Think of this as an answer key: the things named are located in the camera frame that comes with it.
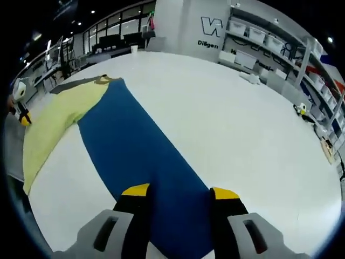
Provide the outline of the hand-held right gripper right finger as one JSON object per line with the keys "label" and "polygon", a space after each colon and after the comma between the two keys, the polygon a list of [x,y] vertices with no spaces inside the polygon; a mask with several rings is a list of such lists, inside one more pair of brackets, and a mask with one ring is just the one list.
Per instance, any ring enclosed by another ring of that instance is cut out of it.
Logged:
{"label": "hand-held right gripper right finger", "polygon": [[284,244],[283,234],[249,213],[235,192],[212,187],[211,233],[215,258],[310,258]]}

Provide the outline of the person's left hand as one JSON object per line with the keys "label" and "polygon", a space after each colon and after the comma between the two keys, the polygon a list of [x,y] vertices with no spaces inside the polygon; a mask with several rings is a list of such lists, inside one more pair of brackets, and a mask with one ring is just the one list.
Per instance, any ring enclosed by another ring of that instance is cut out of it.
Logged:
{"label": "person's left hand", "polygon": [[15,101],[13,99],[13,96],[10,94],[7,98],[7,110],[8,113],[11,113],[12,115],[16,114],[16,109],[15,109]]}

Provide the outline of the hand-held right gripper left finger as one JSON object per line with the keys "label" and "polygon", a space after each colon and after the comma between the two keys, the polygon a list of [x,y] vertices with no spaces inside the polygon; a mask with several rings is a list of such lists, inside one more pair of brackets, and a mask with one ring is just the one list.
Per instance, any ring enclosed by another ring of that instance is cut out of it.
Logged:
{"label": "hand-held right gripper left finger", "polygon": [[76,242],[53,258],[146,258],[149,242],[150,184],[122,192],[112,210],[106,209],[87,222]]}

